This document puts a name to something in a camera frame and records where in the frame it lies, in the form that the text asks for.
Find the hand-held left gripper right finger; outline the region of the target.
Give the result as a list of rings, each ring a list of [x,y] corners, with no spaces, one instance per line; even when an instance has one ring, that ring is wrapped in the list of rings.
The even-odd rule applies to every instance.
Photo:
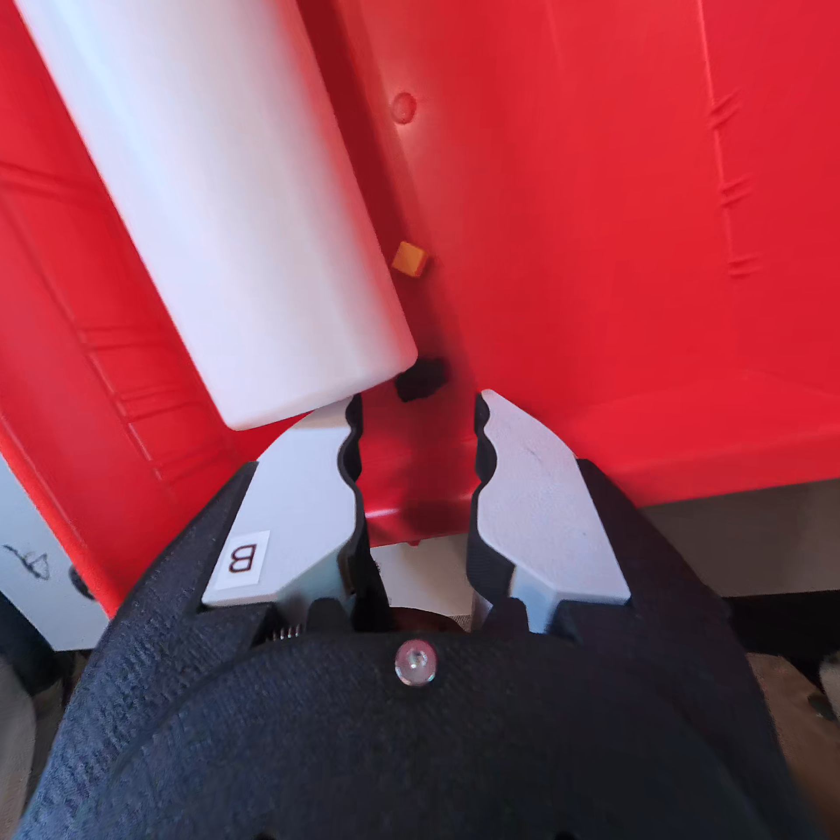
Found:
[[[631,591],[569,446],[505,397],[476,398],[467,574],[496,605],[523,604],[546,634],[562,602],[624,606]]]

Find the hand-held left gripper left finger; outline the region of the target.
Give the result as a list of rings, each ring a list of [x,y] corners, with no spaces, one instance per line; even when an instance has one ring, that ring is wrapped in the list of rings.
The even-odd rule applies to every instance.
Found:
[[[358,478],[361,395],[320,408],[258,457],[202,597],[206,608],[274,605],[306,617],[319,599],[351,614],[366,541]]]

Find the red plastic bin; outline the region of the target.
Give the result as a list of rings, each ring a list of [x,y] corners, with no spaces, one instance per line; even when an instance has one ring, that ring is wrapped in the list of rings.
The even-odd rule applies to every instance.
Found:
[[[465,532],[492,389],[640,507],[838,477],[838,2],[304,2],[435,394],[374,546]],[[290,422],[224,427],[2,2],[2,447],[107,614]]]

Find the white plastic bottle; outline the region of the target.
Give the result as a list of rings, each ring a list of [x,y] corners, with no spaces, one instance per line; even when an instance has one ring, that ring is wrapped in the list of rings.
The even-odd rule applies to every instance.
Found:
[[[228,427],[414,364],[298,2],[15,5]]]

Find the small black block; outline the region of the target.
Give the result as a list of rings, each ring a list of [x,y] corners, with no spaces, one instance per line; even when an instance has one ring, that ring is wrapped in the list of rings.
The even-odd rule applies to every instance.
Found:
[[[394,379],[395,392],[402,403],[426,399],[449,380],[450,366],[442,357],[422,356]]]

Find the small yellow cube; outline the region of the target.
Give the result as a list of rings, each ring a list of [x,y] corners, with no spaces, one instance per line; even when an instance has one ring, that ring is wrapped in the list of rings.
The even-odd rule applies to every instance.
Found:
[[[406,277],[420,278],[432,261],[429,253],[422,247],[401,241],[391,261],[391,268]]]

